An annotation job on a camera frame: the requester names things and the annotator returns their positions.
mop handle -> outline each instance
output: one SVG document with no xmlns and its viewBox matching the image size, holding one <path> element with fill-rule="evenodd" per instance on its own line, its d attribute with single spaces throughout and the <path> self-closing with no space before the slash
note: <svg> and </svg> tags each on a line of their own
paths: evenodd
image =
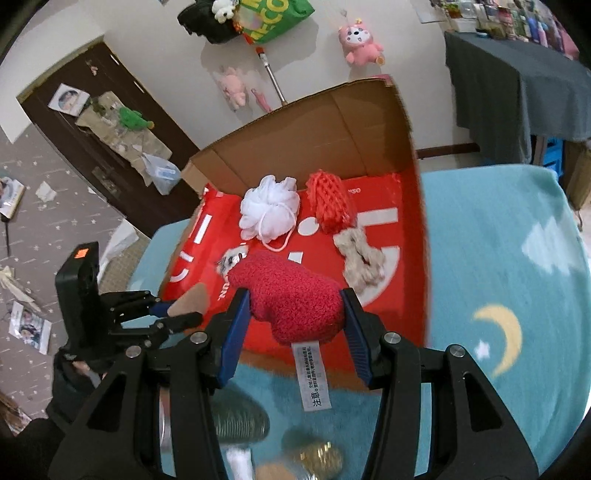
<svg viewBox="0 0 591 480">
<path fill-rule="evenodd" d="M 254 45 L 254 41 L 250 35 L 246 35 L 244 33 L 242 35 L 244 36 L 246 42 L 248 42 L 249 45 Z M 269 78 L 271 79 L 271 83 L 273 84 L 273 87 L 275 88 L 275 91 L 277 92 L 277 96 L 279 97 L 281 104 L 283 106 L 287 105 L 287 100 L 283 96 L 283 92 L 281 91 L 281 88 L 279 87 L 279 84 L 277 83 L 277 79 L 275 78 L 275 74 L 273 74 L 273 70 L 271 69 L 271 65 L 269 64 L 269 59 L 267 58 L 267 55 L 265 54 L 264 48 L 255 46 L 255 51 L 256 51 L 256 54 L 259 55 L 259 58 L 262 61 L 262 65 L 265 67 L 265 70 L 267 71 L 267 74 L 269 75 Z"/>
</svg>

fabric care label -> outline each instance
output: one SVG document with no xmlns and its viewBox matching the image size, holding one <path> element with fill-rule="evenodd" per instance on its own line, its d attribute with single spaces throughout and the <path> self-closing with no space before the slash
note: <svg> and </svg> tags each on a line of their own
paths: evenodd
<svg viewBox="0 0 591 480">
<path fill-rule="evenodd" d="M 318 342 L 292 343 L 297 381 L 304 411 L 332 408 L 326 371 Z"/>
</svg>

orange sticker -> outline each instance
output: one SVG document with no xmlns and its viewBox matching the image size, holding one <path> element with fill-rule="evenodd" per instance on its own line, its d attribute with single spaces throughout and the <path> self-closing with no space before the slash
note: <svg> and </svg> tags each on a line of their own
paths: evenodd
<svg viewBox="0 0 591 480">
<path fill-rule="evenodd" d="M 81 248 L 80 250 L 78 250 L 76 252 L 76 255 L 74 255 L 74 258 L 84 258 L 87 253 L 88 253 L 87 248 Z"/>
</svg>

yellow crescent moon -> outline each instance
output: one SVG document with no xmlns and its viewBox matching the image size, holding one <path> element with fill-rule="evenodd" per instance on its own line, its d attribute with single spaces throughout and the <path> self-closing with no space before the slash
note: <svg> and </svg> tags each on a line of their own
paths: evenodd
<svg viewBox="0 0 591 480">
<path fill-rule="evenodd" d="M 505 334 L 505 353 L 494 372 L 493 378 L 509 370 L 521 353 L 521 325 L 515 314 L 503 305 L 487 305 L 474 314 L 475 320 L 488 320 L 496 323 Z"/>
</svg>

blue storage box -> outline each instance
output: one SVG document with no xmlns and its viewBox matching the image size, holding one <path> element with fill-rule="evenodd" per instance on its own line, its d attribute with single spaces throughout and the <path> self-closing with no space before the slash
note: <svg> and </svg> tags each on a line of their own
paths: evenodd
<svg viewBox="0 0 591 480">
<path fill-rule="evenodd" d="M 542 165 L 550 170 L 554 170 L 560 178 L 563 175 L 562 170 L 562 152 L 564 148 L 564 141 L 559 138 L 550 137 L 548 139 L 548 146 L 546 146 L 546 154 Z"/>
</svg>

